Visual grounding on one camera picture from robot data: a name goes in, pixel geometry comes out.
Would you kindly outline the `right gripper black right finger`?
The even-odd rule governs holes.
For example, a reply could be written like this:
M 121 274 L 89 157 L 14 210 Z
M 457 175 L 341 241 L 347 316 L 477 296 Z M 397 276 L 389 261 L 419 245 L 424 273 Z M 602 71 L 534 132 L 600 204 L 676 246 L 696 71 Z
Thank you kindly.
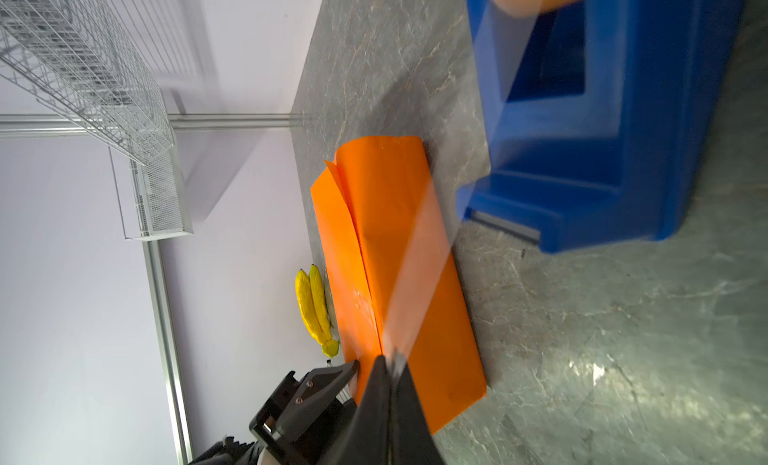
M 430 433 L 408 365 L 396 377 L 391 394 L 391 463 L 444 464 Z

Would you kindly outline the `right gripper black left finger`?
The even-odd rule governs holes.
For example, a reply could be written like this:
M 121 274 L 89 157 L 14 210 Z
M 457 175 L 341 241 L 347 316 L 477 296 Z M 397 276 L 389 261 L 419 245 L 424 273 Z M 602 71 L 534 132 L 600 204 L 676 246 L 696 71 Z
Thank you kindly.
M 388 464 L 392 378 L 387 360 L 378 356 L 362 401 L 345 433 L 336 439 L 320 464 Z

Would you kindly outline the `clear adhesive tape strip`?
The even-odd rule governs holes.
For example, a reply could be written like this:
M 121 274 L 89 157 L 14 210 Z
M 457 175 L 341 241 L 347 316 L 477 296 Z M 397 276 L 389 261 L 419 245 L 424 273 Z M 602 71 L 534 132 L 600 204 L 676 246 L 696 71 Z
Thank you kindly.
M 466 0 L 386 0 L 382 50 L 397 70 L 368 120 L 369 131 L 426 143 L 481 356 L 492 368 L 538 357 L 552 316 L 526 278 L 539 252 L 522 239 L 462 222 L 459 188 L 490 170 Z

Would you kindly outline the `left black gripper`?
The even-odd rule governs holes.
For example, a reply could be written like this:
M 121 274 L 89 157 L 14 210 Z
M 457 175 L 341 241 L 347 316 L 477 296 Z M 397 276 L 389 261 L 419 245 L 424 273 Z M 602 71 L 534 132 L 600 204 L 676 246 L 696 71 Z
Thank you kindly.
M 358 371 L 353 360 L 301 379 L 289 372 L 251 420 L 251 433 L 279 464 L 321 464 L 357 409 L 345 393 Z

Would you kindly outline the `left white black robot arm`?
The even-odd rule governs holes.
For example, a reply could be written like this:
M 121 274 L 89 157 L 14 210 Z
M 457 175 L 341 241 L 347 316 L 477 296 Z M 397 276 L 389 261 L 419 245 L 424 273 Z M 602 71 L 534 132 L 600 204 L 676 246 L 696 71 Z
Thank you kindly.
M 356 378 L 359 362 L 325 366 L 297 379 L 289 372 L 249 424 L 255 440 L 226 436 L 196 459 L 195 464 L 324 464 L 356 410 L 353 399 L 340 395 Z

